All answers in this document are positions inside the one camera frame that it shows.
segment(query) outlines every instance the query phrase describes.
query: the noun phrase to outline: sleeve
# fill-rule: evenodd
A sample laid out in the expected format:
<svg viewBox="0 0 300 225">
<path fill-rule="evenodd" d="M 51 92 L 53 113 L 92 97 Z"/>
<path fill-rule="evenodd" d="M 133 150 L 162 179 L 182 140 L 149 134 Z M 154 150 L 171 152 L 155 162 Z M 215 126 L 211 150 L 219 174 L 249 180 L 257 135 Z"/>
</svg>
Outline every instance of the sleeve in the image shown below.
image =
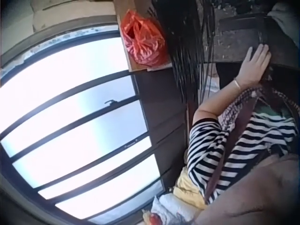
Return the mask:
<svg viewBox="0 0 300 225">
<path fill-rule="evenodd" d="M 222 131 L 216 119 L 205 118 L 197 121 L 190 131 L 187 152 L 187 167 L 190 173 L 208 154 L 219 157 L 217 139 Z"/>
</svg>

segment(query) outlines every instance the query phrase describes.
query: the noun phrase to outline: fingers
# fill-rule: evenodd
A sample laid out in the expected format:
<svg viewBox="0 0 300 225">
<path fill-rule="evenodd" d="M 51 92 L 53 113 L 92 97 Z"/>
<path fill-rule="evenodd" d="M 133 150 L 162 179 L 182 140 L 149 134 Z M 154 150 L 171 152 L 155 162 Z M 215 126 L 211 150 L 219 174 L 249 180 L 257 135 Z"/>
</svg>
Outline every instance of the fingers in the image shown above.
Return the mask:
<svg viewBox="0 0 300 225">
<path fill-rule="evenodd" d="M 268 52 L 269 52 L 269 46 L 268 45 L 264 45 L 263 49 L 262 49 L 262 52 L 261 52 L 261 54 L 258 57 L 258 60 L 256 62 L 259 66 L 263 64 L 264 59 L 266 58 Z"/>
<path fill-rule="evenodd" d="M 254 53 L 253 55 L 253 58 L 252 58 L 252 62 L 257 62 L 260 54 L 262 53 L 262 50 L 263 50 L 263 44 L 260 44 L 256 50 L 256 52 Z"/>
<path fill-rule="evenodd" d="M 271 53 L 268 52 L 267 56 L 265 57 L 263 63 L 262 63 L 262 69 L 265 70 L 268 66 L 268 64 L 270 63 L 270 59 L 271 59 Z"/>
<path fill-rule="evenodd" d="M 245 57 L 244 61 L 250 61 L 250 60 L 251 60 L 251 54 L 252 54 L 252 51 L 253 51 L 253 48 L 250 47 L 250 48 L 248 49 L 248 52 L 247 52 L 247 54 L 246 54 L 246 57 Z"/>
</svg>

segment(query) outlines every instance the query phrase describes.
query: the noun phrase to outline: window latch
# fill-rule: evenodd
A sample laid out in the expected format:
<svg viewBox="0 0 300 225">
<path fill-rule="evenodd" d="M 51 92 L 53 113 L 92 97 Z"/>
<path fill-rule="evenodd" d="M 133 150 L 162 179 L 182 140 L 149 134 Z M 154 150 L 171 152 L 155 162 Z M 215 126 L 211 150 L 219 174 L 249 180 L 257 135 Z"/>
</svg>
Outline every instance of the window latch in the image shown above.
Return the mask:
<svg viewBox="0 0 300 225">
<path fill-rule="evenodd" d="M 108 100 L 108 101 L 106 101 L 106 102 L 104 102 L 104 104 L 107 104 L 107 103 L 109 103 L 109 105 L 112 105 L 112 104 L 115 104 L 115 103 L 117 103 L 118 101 L 115 101 L 115 100 Z"/>
</svg>

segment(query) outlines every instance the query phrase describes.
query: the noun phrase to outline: hand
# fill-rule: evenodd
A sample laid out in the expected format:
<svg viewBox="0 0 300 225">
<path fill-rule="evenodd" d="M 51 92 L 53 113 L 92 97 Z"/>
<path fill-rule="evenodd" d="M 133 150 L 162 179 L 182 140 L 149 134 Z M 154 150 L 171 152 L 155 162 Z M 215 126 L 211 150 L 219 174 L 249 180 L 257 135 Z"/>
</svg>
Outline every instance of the hand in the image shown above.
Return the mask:
<svg viewBox="0 0 300 225">
<path fill-rule="evenodd" d="M 242 89 L 253 87 L 259 83 L 271 59 L 267 45 L 260 44 L 251 59 L 252 50 L 253 48 L 250 47 L 240 67 L 239 75 L 236 77 L 236 81 Z"/>
</svg>

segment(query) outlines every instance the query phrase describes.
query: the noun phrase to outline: bracelet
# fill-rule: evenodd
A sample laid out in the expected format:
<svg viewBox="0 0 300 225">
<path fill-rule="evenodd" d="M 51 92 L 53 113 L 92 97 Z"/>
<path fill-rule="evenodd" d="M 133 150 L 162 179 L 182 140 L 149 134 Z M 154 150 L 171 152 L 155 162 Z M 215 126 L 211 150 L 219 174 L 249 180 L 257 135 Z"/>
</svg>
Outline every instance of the bracelet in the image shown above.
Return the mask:
<svg viewBox="0 0 300 225">
<path fill-rule="evenodd" d="M 233 81 L 234 81 L 234 83 L 236 84 L 236 86 L 238 86 L 238 88 L 239 88 L 240 90 L 242 90 L 242 88 L 240 87 L 239 83 L 236 81 L 236 78 L 234 78 Z"/>
</svg>

